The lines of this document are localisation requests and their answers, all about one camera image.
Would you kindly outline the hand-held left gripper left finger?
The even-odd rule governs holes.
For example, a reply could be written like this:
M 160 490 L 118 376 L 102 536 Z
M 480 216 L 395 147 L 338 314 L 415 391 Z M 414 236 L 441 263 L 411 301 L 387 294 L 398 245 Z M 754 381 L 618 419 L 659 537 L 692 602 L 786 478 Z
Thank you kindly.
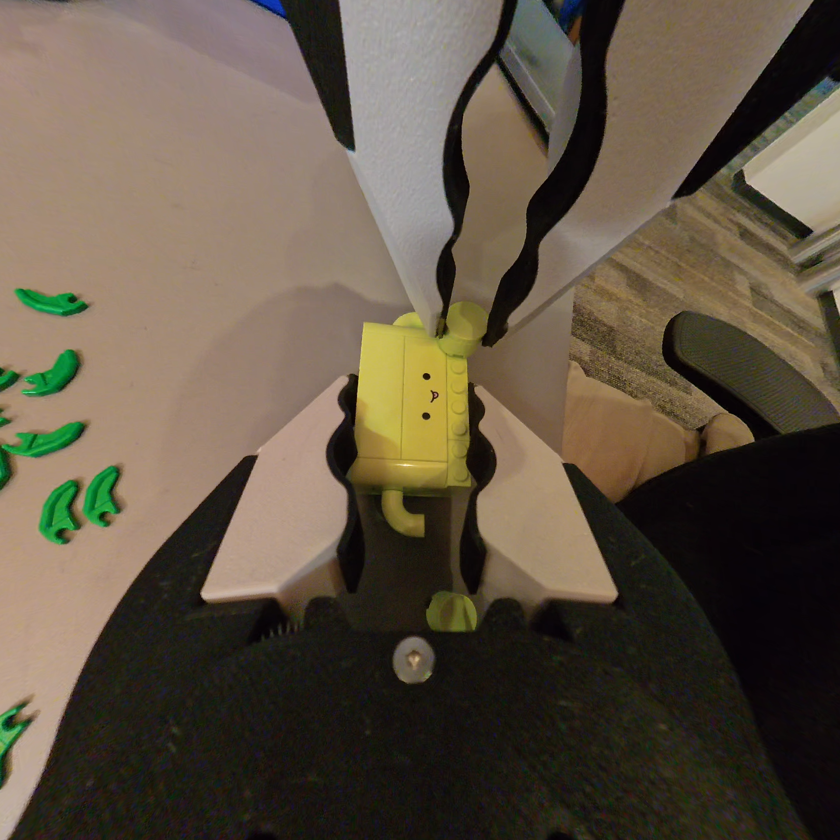
M 201 596 L 272 597 L 302 614 L 317 596 L 354 594 L 364 535 L 347 477 L 358 377 L 341 376 L 258 451 Z

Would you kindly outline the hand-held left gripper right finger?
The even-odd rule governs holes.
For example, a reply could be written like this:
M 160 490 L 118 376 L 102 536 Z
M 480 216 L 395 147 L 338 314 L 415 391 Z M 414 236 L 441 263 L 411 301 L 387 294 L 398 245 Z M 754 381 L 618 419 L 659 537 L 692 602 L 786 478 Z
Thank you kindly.
M 481 386 L 469 386 L 473 480 L 460 575 L 478 611 L 500 599 L 614 603 L 616 585 L 562 458 Z

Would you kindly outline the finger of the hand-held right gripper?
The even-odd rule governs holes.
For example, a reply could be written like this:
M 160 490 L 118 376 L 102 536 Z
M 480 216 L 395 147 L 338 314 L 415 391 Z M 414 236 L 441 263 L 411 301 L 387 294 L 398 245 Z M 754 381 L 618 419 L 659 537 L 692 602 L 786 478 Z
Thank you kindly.
M 466 105 L 516 2 L 341 1 L 353 171 L 426 331 L 443 328 L 466 215 Z
M 527 209 L 491 347 L 587 276 L 675 192 L 812 2 L 590 2 L 574 129 Z

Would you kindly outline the lime green toy brick pot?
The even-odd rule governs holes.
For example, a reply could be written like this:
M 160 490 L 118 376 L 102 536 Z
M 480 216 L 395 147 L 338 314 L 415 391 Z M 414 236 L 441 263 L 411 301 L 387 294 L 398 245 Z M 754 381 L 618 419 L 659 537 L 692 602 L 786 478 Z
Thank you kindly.
M 363 326 L 349 477 L 381 496 L 386 522 L 408 538 L 424 537 L 425 518 L 405 508 L 406 496 L 471 481 L 467 360 L 443 353 L 415 312 Z

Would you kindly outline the lime green round peg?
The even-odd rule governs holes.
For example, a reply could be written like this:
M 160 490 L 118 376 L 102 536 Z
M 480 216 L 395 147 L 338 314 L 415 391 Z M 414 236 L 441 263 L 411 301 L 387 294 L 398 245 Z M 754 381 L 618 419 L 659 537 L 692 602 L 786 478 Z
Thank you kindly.
M 468 595 L 436 592 L 426 609 L 428 628 L 439 633 L 471 633 L 477 629 L 476 605 Z
M 450 304 L 437 345 L 451 358 L 466 359 L 481 345 L 487 331 L 488 314 L 470 301 Z

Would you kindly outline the person's beige trouser leg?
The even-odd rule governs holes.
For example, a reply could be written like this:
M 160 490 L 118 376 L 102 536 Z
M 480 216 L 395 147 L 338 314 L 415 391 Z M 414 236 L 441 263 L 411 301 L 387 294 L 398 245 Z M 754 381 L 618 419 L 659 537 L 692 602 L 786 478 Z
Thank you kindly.
M 687 429 L 649 401 L 570 362 L 561 455 L 612 502 L 667 471 L 753 442 L 747 424 L 733 414 L 719 413 L 700 430 Z

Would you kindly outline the grey metal plate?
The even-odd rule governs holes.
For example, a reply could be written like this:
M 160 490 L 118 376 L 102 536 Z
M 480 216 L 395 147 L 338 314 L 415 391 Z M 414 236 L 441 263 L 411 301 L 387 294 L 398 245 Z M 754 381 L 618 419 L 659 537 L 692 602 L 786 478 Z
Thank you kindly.
M 579 110 L 580 47 L 571 43 L 545 2 L 519 1 L 498 61 L 545 142 L 553 168 L 571 138 Z

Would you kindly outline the scattered green leaf pieces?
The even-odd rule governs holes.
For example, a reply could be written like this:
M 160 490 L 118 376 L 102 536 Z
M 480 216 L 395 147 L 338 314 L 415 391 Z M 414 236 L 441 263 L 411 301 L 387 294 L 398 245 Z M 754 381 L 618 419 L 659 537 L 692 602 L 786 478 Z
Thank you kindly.
M 83 313 L 88 304 L 72 292 L 48 296 L 36 290 L 18 288 L 16 298 L 27 308 L 51 316 L 70 317 Z M 60 352 L 46 370 L 29 373 L 23 377 L 25 396 L 40 398 L 63 392 L 81 369 L 77 350 Z M 73 445 L 87 430 L 85 421 L 73 421 L 47 432 L 19 432 L 16 442 L 1 446 L 1 487 L 5 488 L 14 475 L 14 458 L 42 458 L 53 455 Z M 122 476 L 120 465 L 109 465 L 100 470 L 88 483 L 81 502 L 81 513 L 91 524 L 108 527 L 120 514 L 121 504 L 116 487 Z M 69 479 L 53 489 L 43 502 L 38 517 L 38 533 L 55 545 L 68 544 L 67 534 L 79 530 L 81 522 L 75 505 L 81 491 L 77 479 Z M 27 702 L 2 711 L 1 716 L 1 785 L 5 786 L 11 771 L 11 753 L 21 736 L 33 721 L 22 717 Z

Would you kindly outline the black desk frame bar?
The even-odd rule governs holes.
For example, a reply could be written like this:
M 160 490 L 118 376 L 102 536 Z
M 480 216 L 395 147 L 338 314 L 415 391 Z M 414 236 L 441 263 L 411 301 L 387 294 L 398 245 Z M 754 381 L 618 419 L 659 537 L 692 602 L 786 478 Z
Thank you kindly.
M 813 235 L 813 230 L 810 227 L 748 184 L 742 170 L 734 172 L 731 186 L 733 191 L 743 200 L 760 210 L 766 217 L 782 226 L 785 231 L 797 239 L 802 240 Z

